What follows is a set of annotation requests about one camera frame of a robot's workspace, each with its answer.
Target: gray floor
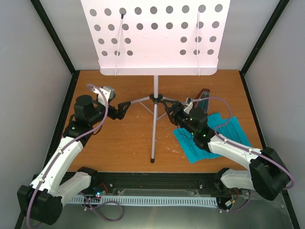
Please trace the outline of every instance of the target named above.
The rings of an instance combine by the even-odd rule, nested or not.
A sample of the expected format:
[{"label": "gray floor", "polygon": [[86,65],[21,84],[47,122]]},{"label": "gray floor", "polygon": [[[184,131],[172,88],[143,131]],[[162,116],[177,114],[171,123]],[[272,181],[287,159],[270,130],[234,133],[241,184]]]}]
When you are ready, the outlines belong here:
[{"label": "gray floor", "polygon": [[[59,220],[40,229],[292,229],[282,196],[266,201],[254,195],[249,205],[236,213],[222,213],[199,207],[123,207],[118,222],[105,222],[79,205],[66,205]],[[118,216],[117,206],[105,206],[99,212],[109,218]]]}]

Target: black wire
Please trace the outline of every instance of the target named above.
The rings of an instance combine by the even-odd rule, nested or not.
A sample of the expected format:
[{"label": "black wire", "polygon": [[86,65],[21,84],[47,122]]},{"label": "black wire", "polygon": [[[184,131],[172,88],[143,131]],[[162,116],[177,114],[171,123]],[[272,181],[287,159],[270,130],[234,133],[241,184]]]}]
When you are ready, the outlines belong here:
[{"label": "black wire", "polygon": [[191,137],[191,138],[189,138],[189,137],[188,137],[188,136],[186,136],[184,133],[181,133],[178,127],[179,127],[179,125],[177,125],[177,130],[178,130],[178,132],[179,132],[180,134],[184,135],[184,136],[185,136],[187,139],[192,140],[192,137]]},{"label": "black wire", "polygon": [[101,128],[102,128],[102,126],[99,128],[99,130],[95,133],[95,134],[93,134],[93,135],[97,135],[100,131],[101,131]]}]

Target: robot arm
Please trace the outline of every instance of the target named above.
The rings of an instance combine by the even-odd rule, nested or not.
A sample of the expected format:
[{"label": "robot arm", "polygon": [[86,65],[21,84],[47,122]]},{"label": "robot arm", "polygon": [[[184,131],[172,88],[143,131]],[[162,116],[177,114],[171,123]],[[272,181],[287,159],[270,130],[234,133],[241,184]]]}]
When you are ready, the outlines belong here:
[{"label": "robot arm", "polygon": [[208,127],[207,115],[203,109],[193,108],[192,103],[186,108],[178,101],[163,100],[163,104],[171,123],[190,132],[197,147],[225,156],[245,167],[245,171],[228,168],[219,171],[216,176],[220,179],[214,183],[214,186],[220,192],[234,187],[252,189],[265,199],[274,200],[290,182],[284,171],[259,156],[263,155],[286,169],[275,150],[269,147],[261,150],[244,146],[223,135],[216,135],[214,130]]},{"label": "robot arm", "polygon": [[[99,88],[106,100],[110,102],[115,97],[111,87]],[[30,211],[30,217],[48,225],[54,224],[59,218],[62,208],[68,201],[82,190],[93,185],[96,170],[81,168],[68,181],[61,184],[74,158],[82,151],[93,133],[80,137],[93,129],[93,125],[100,122],[105,115],[105,100],[97,89],[97,100],[89,95],[81,95],[76,99],[74,115],[71,116],[63,138],[48,164],[29,186],[21,186],[17,196],[21,211],[27,215],[30,200],[37,189],[36,197]]]}]

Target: hole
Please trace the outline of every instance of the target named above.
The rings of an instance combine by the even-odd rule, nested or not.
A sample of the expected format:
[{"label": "hole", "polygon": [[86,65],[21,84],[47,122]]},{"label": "hole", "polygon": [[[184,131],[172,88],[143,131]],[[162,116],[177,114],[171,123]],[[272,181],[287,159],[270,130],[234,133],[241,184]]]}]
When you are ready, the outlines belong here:
[{"label": "hole", "polygon": [[216,11],[217,13],[219,13],[219,12],[222,11],[222,10],[223,10],[222,4],[218,4],[217,6],[215,6],[215,11]]},{"label": "hole", "polygon": [[189,26],[187,22],[182,22],[181,28],[186,29]]},{"label": "hole", "polygon": [[216,41],[216,37],[213,36],[213,37],[210,37],[210,42],[215,42]]},{"label": "hole", "polygon": [[216,29],[218,26],[219,26],[219,22],[218,21],[214,21],[213,24],[212,24],[212,27],[214,29]]},{"label": "hole", "polygon": [[125,8],[120,8],[119,12],[120,12],[120,14],[125,15],[126,14],[126,9]]},{"label": "hole", "polygon": [[208,55],[212,55],[214,53],[214,50],[213,49],[209,49],[208,50]]},{"label": "hole", "polygon": [[206,9],[205,5],[200,5],[200,6],[198,7],[198,11],[199,11],[200,13],[205,12],[205,9]]},{"label": "hole", "polygon": [[157,23],[153,23],[153,24],[152,24],[152,29],[153,29],[153,30],[156,30],[157,28],[158,28],[158,24],[157,24]]},{"label": "hole", "polygon": [[112,42],[113,44],[117,44],[117,43],[118,43],[118,40],[115,39],[115,38],[112,38],[112,39],[111,39],[111,42]]},{"label": "hole", "polygon": [[104,41],[102,38],[99,38],[99,43],[100,43],[100,44],[104,44],[105,41]]},{"label": "hole", "polygon": [[187,38],[186,38],[186,37],[182,37],[182,38],[180,39],[180,41],[181,41],[182,43],[186,43],[186,42],[187,42]]},{"label": "hole", "polygon": [[101,30],[101,27],[100,27],[99,25],[95,25],[95,26],[94,26],[94,29],[95,29],[96,31],[100,31],[100,30]]},{"label": "hole", "polygon": [[130,40],[130,38],[128,38],[128,37],[125,38],[125,43],[126,43],[126,44],[130,44],[131,42],[132,42],[132,41]]},{"label": "hole", "polygon": [[123,25],[122,25],[122,28],[123,28],[124,30],[128,30],[128,29],[129,29],[129,26],[128,26],[127,24],[123,24]]},{"label": "hole", "polygon": [[138,30],[142,30],[142,29],[143,29],[143,25],[142,25],[141,23],[138,23],[138,24],[137,24],[137,29],[138,29]]},{"label": "hole", "polygon": [[172,6],[166,7],[166,12],[167,13],[172,13],[173,12],[173,7]]},{"label": "hole", "polygon": [[186,50],[182,49],[180,50],[180,55],[185,55],[186,54]]},{"label": "hole", "polygon": [[[201,36],[199,36],[198,42],[201,41]],[[195,42],[197,42],[197,37],[195,38]]]},{"label": "hole", "polygon": [[200,21],[200,22],[199,22],[199,28],[201,29],[202,27],[203,27],[203,22]]},{"label": "hole", "polygon": [[183,13],[187,13],[189,10],[190,10],[190,7],[187,6],[187,5],[185,5],[185,6],[182,7],[182,12],[183,12]]},{"label": "hole", "polygon": [[108,29],[111,30],[111,31],[113,31],[113,30],[114,30],[114,25],[109,24],[109,25],[108,25]]},{"label": "hole", "polygon": [[173,24],[171,22],[166,24],[166,28],[168,28],[169,30],[173,28]]},{"label": "hole", "polygon": [[153,7],[151,7],[151,13],[152,14],[156,14],[157,13],[157,7],[155,7],[155,6],[153,6]]},{"label": "hole", "polygon": [[110,15],[111,15],[111,10],[108,9],[108,8],[106,8],[106,9],[104,10],[104,13],[105,13],[107,16],[110,16]]},{"label": "hole", "polygon": [[95,17],[97,15],[95,9],[91,9],[90,11],[91,16]]},{"label": "hole", "polygon": [[135,14],[140,15],[142,13],[142,9],[140,7],[136,7],[134,9]]}]

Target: black frame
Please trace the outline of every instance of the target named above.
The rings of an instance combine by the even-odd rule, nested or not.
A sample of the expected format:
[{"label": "black frame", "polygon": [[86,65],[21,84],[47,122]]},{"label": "black frame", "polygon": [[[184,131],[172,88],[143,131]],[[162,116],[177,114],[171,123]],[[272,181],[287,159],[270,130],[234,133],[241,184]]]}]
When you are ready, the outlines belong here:
[{"label": "black frame", "polygon": [[[270,32],[272,31],[273,27],[275,26],[276,22],[280,18],[282,12],[284,11],[285,7],[289,3],[290,0],[279,0],[274,12],[272,13],[269,21],[267,22],[264,30],[262,31],[259,39],[257,40],[255,46],[253,47],[251,53],[249,54],[249,57],[247,58],[244,66],[242,67],[240,73],[241,80],[244,86],[244,90],[251,108],[251,112],[254,118],[254,122],[256,125],[257,132],[260,137],[260,141],[262,143],[263,147],[266,147],[266,143],[263,137],[263,133],[261,130],[261,127],[258,122],[257,115],[255,113],[254,105],[249,93],[249,89],[247,87],[247,83],[245,80],[245,75],[247,71],[249,70],[251,64],[255,60],[256,56],[258,55],[261,47],[263,46],[264,42],[268,38]],[[45,28],[47,29],[49,35],[51,36],[55,46],[57,47],[58,51],[60,52],[64,62],[66,63],[69,71],[71,72],[71,82],[68,88],[68,91],[66,93],[66,97],[64,99],[61,113],[58,119],[58,122],[55,127],[55,131],[52,137],[52,141],[45,159],[44,165],[47,164],[49,159],[52,157],[53,153],[55,152],[60,139],[61,139],[61,134],[63,133],[64,125],[68,116],[68,111],[71,105],[72,97],[74,94],[74,90],[76,87],[76,83],[80,74],[80,70],[75,70],[71,60],[69,59],[55,29],[53,28],[53,25],[48,18],[48,15],[46,14],[40,0],[31,0],[35,10],[37,11],[41,21],[43,22]],[[69,179],[72,177],[73,173],[67,173],[64,177],[64,179]],[[164,188],[164,186],[167,186],[168,188],[186,188],[188,187],[189,189],[194,189],[198,188],[198,185],[201,182],[201,178],[205,180],[211,180],[214,174],[131,174],[131,173],[99,173],[99,176],[102,176],[109,182],[114,183],[115,185],[112,188],[123,188],[123,187],[129,187],[132,188],[134,187],[134,181],[136,180],[137,182],[141,181],[143,184],[146,183],[147,180],[150,180],[149,183],[153,181],[153,185],[148,185],[147,187],[150,188]],[[295,229],[299,229],[300,226],[298,224],[295,211],[293,209],[292,203],[290,201],[290,197],[288,195],[288,192],[285,190],[282,192],[286,207],[288,209],[290,219],[292,221],[293,227]],[[20,213],[19,218],[17,220],[15,229],[20,229],[22,227],[22,223],[24,220],[24,216]]]}]

